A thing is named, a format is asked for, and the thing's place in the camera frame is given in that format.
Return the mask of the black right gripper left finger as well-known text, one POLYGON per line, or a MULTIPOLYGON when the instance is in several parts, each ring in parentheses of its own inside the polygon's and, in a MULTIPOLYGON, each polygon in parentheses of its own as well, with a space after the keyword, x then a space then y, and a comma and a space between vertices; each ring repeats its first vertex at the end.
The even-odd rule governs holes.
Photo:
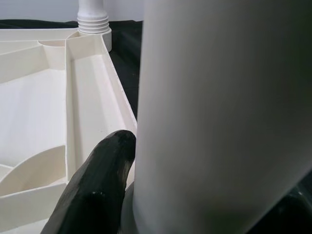
POLYGON ((40 234, 117 234, 136 136, 118 130, 101 140, 74 173, 40 234))

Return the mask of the black table cloth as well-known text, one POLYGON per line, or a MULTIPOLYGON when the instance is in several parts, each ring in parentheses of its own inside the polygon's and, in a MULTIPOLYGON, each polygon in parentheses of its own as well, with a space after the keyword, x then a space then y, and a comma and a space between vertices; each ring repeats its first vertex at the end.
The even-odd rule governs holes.
MULTIPOLYGON (((0 29, 52 29, 78 27, 76 21, 0 19, 0 29)), ((109 53, 122 87, 137 117, 142 21, 111 21, 112 50, 109 53)))

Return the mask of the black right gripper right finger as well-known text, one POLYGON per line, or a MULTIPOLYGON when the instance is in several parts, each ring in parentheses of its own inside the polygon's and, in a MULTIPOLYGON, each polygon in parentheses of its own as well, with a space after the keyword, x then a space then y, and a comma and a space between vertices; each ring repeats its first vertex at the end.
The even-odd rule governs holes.
POLYGON ((312 234, 312 188, 296 186, 248 234, 312 234))

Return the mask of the white plastic children table top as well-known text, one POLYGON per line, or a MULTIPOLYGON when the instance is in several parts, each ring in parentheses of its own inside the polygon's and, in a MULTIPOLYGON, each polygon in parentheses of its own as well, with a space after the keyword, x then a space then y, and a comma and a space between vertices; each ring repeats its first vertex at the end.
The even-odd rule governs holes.
POLYGON ((112 32, 0 29, 0 234, 40 234, 93 148, 137 121, 112 32))

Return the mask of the white tapered table leg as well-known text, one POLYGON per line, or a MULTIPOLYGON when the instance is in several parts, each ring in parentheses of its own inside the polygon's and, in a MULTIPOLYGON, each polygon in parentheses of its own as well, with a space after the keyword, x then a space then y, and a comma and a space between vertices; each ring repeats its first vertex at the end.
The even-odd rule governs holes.
POLYGON ((106 34, 111 31, 104 0, 78 0, 78 29, 85 34, 106 34))
POLYGON ((312 168, 312 0, 145 0, 139 234, 244 234, 312 168))

